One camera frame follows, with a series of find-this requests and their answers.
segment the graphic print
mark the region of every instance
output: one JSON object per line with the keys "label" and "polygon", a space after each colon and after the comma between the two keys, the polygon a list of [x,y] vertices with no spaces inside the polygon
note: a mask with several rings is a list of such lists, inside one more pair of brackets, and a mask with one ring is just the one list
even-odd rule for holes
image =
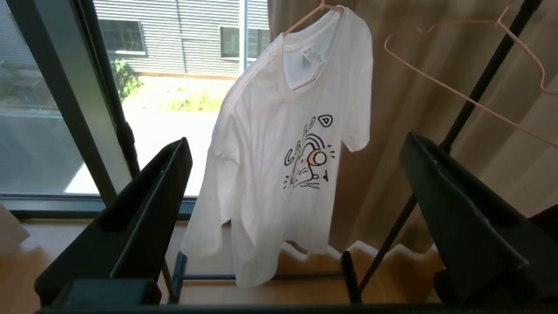
{"label": "graphic print", "polygon": [[325,165],[329,158],[335,158],[335,151],[331,145],[325,145],[322,138],[316,134],[318,127],[316,120],[323,128],[333,124],[330,114],[312,117],[310,122],[304,125],[303,137],[296,142],[295,148],[289,149],[285,154],[283,164],[291,166],[290,175],[285,175],[283,189],[285,188],[320,188],[322,181],[329,181],[328,171]]}

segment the shirt sleeve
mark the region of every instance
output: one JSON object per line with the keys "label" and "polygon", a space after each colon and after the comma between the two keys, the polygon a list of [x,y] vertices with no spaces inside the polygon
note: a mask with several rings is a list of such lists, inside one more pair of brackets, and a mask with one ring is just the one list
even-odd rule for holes
{"label": "shirt sleeve", "polygon": [[180,246],[187,256],[218,253],[221,225],[230,220],[239,204],[240,159],[233,122],[219,117],[215,124],[200,194]]}
{"label": "shirt sleeve", "polygon": [[372,89],[372,39],[368,26],[358,45],[351,50],[357,53],[356,60],[358,71],[352,78],[354,88],[350,93],[349,104],[345,116],[343,143],[350,151],[361,150],[368,145],[370,139],[371,121],[371,89]]}

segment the white object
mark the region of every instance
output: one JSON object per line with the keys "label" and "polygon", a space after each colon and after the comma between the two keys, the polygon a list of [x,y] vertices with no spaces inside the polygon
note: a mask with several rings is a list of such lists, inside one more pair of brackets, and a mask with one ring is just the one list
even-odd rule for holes
{"label": "white object", "polygon": [[278,36],[223,101],[182,252],[218,253],[231,221],[239,286],[275,274],[283,241],[325,253],[341,143],[369,140],[371,72],[370,30],[347,8]]}
{"label": "white object", "polygon": [[29,232],[16,217],[0,204],[0,256],[14,252],[21,242],[29,237]]}

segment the wire hanger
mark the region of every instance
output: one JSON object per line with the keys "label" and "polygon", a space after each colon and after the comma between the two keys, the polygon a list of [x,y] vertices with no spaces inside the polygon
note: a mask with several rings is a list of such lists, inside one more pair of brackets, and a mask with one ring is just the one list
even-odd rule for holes
{"label": "wire hanger", "polygon": [[[320,5],[318,5],[314,10],[312,10],[310,13],[308,13],[307,15],[305,15],[303,18],[300,19],[300,21],[294,23],[292,26],[290,26],[283,34],[282,36],[285,37],[287,35],[289,35],[292,31],[294,31],[298,26],[300,26],[302,23],[306,22],[309,18],[311,18],[312,16],[314,16],[318,11],[321,11],[323,9],[329,9],[329,10],[336,10],[339,12],[343,12],[343,8],[335,6],[335,5],[329,5],[329,4],[325,4],[325,0],[322,0],[320,2]],[[293,88],[293,91],[296,91],[298,89],[301,89],[303,87],[305,87],[308,84],[312,84],[314,83],[316,79],[313,78],[305,83],[300,84],[299,86]]]}
{"label": "wire hanger", "polygon": [[506,34],[516,43],[519,45],[519,47],[537,64],[537,66],[539,67],[539,70],[541,72],[541,82],[539,84],[539,88],[541,90],[541,93],[547,94],[547,95],[558,95],[557,91],[549,91],[548,89],[546,89],[544,87],[544,81],[545,81],[545,77],[546,77],[546,71],[544,70],[544,66],[542,65],[542,62],[536,57],[536,55],[525,45],[523,44],[523,42],[521,42],[521,40],[519,38],[517,38],[517,36],[515,36],[502,22],[502,18],[506,15],[507,10],[509,10],[509,6],[507,6],[504,11],[500,14],[500,17],[498,17],[498,19],[496,21],[494,20],[474,20],[474,19],[465,19],[465,20],[456,20],[456,21],[445,21],[445,22],[441,22],[441,23],[437,23],[432,25],[427,31],[423,31],[421,28],[417,28],[416,30],[401,30],[401,31],[396,31],[393,32],[390,36],[387,37],[387,39],[384,41],[384,49],[391,54],[395,59],[397,59],[398,61],[400,61],[402,64],[406,65],[407,67],[411,68],[412,70],[414,70],[416,73],[422,75],[423,77],[430,79],[432,82],[444,87],[445,89],[449,90],[450,92],[453,92],[454,94],[460,96],[462,99],[465,99],[467,101],[469,101],[470,103],[474,104],[475,106],[477,106],[479,109],[484,110],[487,113],[492,114],[494,117],[503,120],[504,122],[512,125],[513,127],[517,128],[518,130],[522,131],[523,133],[526,133],[534,138],[536,138],[537,140],[550,145],[551,147],[557,148],[558,149],[558,144],[554,143],[551,140],[546,140],[544,138],[542,138],[541,136],[533,133],[532,131],[527,130],[525,127],[520,126],[519,124],[513,122],[512,120],[496,113],[495,111],[493,111],[492,109],[487,108],[486,106],[483,106],[482,104],[480,104],[477,101],[474,101],[472,99],[470,99],[469,97],[467,97],[465,94],[463,94],[462,92],[457,91],[456,89],[450,87],[447,84],[444,84],[443,82],[433,78],[432,76],[422,72],[421,70],[419,70],[417,67],[415,67],[414,65],[411,65],[409,62],[405,61],[404,59],[402,59],[400,56],[398,56],[397,54],[395,54],[395,52],[391,51],[388,48],[388,44],[391,40],[391,38],[393,38],[396,35],[402,34],[402,33],[409,33],[412,31],[418,31],[419,34],[421,35],[425,35],[430,33],[432,30],[439,28],[441,26],[447,26],[447,25],[460,25],[460,24],[491,24],[494,25],[496,27],[501,28],[504,32],[506,32]]}

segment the building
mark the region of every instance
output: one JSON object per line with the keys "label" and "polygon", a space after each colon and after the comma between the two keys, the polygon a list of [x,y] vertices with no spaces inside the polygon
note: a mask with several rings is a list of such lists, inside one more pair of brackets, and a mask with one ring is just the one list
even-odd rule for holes
{"label": "building", "polygon": [[[110,58],[141,74],[237,76],[239,0],[94,0]],[[269,44],[266,0],[248,1],[248,60]],[[4,0],[0,62],[35,64]]]}

